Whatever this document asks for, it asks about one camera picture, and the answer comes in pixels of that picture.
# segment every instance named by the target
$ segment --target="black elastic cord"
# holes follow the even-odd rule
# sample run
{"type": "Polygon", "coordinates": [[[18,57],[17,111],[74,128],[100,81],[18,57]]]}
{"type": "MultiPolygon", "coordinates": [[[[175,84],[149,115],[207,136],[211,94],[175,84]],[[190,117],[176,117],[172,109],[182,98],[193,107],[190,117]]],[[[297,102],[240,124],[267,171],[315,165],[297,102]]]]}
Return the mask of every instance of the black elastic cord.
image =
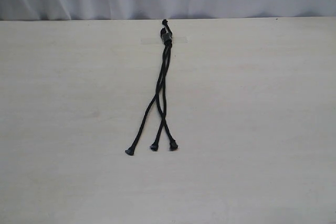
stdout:
{"type": "Polygon", "coordinates": [[[158,108],[158,112],[159,112],[160,117],[161,117],[161,123],[160,123],[159,130],[157,132],[155,141],[150,146],[150,148],[153,151],[158,150],[159,140],[160,140],[160,136],[161,136],[161,132],[162,132],[163,127],[165,128],[165,131],[166,131],[166,133],[168,135],[168,138],[170,140],[170,150],[174,151],[178,148],[178,145],[177,145],[175,139],[170,134],[170,130],[168,128],[168,125],[167,125],[167,122],[166,122],[166,119],[165,119],[166,114],[167,114],[167,100],[166,100],[166,93],[165,93],[166,92],[165,77],[167,75],[167,71],[168,71],[169,64],[170,64],[171,48],[172,48],[173,45],[172,45],[172,32],[171,32],[171,30],[170,30],[170,28],[167,24],[167,20],[163,20],[162,24],[166,28],[166,29],[163,28],[161,30],[161,38],[164,41],[165,48],[164,48],[163,53],[162,53],[162,65],[161,65],[161,70],[160,70],[158,81],[156,82],[155,95],[154,95],[153,99],[151,100],[150,104],[148,105],[148,107],[145,111],[145,115],[142,119],[138,134],[136,135],[133,144],[131,145],[131,147],[129,147],[127,150],[125,150],[125,152],[130,156],[134,155],[134,151],[135,151],[136,145],[139,142],[141,133],[143,131],[143,128],[144,128],[144,125],[145,125],[145,122],[146,122],[146,118],[147,118],[148,113],[149,113],[149,111],[150,111],[150,109],[151,109],[151,107],[152,107],[152,105],[154,104],[155,101],[156,101],[156,105],[157,105],[157,108],[158,108]],[[160,106],[160,92],[161,92],[161,90],[162,90],[162,98],[163,98],[163,111],[162,111],[161,106],[160,106]]]}

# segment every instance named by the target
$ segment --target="white tabletop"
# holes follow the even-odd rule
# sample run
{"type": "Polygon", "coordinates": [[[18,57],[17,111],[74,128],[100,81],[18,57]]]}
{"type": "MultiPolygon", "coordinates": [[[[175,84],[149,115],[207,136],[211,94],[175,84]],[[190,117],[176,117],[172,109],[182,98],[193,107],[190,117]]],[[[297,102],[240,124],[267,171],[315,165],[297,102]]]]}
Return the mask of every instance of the white tabletop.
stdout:
{"type": "Polygon", "coordinates": [[[336,18],[0,22],[0,223],[336,223],[336,18]]]}

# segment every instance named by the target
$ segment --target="black cord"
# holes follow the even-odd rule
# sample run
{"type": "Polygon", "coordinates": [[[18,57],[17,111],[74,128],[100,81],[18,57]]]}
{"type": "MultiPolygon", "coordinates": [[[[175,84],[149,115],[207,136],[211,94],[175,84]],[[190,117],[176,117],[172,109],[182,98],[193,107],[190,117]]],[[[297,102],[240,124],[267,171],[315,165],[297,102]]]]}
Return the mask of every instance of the black cord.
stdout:
{"type": "Polygon", "coordinates": [[[134,155],[134,151],[136,148],[136,145],[139,142],[139,139],[141,137],[141,133],[143,131],[145,122],[146,122],[146,118],[149,114],[149,111],[152,107],[152,105],[154,104],[154,102],[156,102],[156,106],[158,108],[158,112],[160,114],[161,117],[161,123],[160,123],[160,127],[159,130],[157,131],[156,134],[156,138],[154,143],[150,146],[150,149],[153,151],[157,151],[159,149],[159,140],[160,140],[160,136],[161,136],[161,132],[163,130],[163,127],[166,130],[167,136],[169,138],[170,141],[170,150],[174,151],[178,148],[178,145],[175,141],[175,139],[173,138],[173,136],[170,134],[170,130],[168,128],[167,122],[166,122],[166,114],[167,114],[167,99],[166,99],[166,84],[165,84],[165,77],[167,75],[167,71],[170,65],[170,59],[171,59],[171,48],[172,48],[172,32],[168,26],[167,20],[163,20],[162,24],[165,26],[165,28],[162,28],[161,30],[161,38],[165,44],[165,48],[163,50],[162,53],[162,65],[161,65],[161,70],[160,70],[160,74],[159,74],[159,78],[158,81],[156,82],[156,88],[155,88],[155,95],[153,97],[153,99],[151,100],[151,102],[149,103],[146,111],[145,111],[145,115],[142,119],[139,131],[135,137],[135,140],[133,142],[133,144],[131,145],[131,147],[129,147],[127,150],[125,150],[125,152],[130,155],[133,156],[134,155]],[[160,106],[160,92],[162,90],[162,100],[163,100],[163,111],[161,109],[160,106]]]}

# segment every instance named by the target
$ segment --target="white table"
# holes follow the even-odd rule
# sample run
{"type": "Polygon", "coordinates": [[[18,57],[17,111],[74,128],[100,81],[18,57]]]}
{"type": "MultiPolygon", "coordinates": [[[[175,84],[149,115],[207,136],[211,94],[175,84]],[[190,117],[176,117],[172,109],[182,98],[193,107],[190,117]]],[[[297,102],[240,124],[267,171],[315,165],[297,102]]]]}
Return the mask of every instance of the white table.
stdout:
{"type": "Polygon", "coordinates": [[[336,18],[0,22],[0,223],[336,223],[336,18]]]}

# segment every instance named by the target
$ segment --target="tape strip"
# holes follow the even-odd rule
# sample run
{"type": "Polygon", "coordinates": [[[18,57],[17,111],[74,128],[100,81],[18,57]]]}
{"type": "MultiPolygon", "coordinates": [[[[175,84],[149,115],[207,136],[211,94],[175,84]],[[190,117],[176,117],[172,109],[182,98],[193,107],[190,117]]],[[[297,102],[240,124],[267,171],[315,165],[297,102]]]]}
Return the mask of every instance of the tape strip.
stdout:
{"type": "MultiPolygon", "coordinates": [[[[187,37],[173,37],[173,44],[188,43],[187,37]]],[[[161,38],[141,38],[142,45],[162,44],[161,38]]]]}

